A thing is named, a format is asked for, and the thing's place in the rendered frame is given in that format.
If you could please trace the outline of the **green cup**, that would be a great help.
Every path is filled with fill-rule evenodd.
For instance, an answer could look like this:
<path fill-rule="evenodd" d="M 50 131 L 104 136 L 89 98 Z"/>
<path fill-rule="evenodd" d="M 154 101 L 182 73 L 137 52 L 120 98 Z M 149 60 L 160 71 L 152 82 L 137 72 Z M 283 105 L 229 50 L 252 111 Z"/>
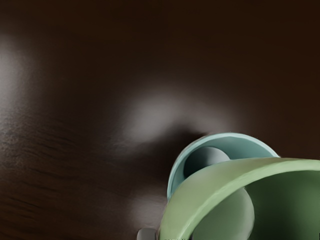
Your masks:
<path fill-rule="evenodd" d="M 159 240 L 320 240 L 320 160 L 246 158 L 185 179 Z"/>

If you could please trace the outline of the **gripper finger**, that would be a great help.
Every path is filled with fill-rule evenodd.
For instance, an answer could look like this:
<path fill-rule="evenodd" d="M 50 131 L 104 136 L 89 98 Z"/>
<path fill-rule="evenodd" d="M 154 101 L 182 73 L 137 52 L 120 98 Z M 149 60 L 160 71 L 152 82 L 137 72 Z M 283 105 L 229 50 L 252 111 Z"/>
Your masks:
<path fill-rule="evenodd" d="M 156 230 L 154 228 L 141 228 L 137 233 L 137 240 L 156 240 Z"/>

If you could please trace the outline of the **light blue cup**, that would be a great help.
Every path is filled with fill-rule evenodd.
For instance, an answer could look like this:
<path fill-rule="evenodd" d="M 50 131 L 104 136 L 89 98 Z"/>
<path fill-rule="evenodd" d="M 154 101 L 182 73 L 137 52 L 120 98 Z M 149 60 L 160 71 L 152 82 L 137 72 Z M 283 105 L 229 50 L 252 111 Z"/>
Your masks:
<path fill-rule="evenodd" d="M 188 146 L 176 158 L 170 171 L 167 199 L 190 175 L 211 165 L 248 158 L 278 158 L 264 142 L 241 133 L 225 132 L 203 136 Z"/>

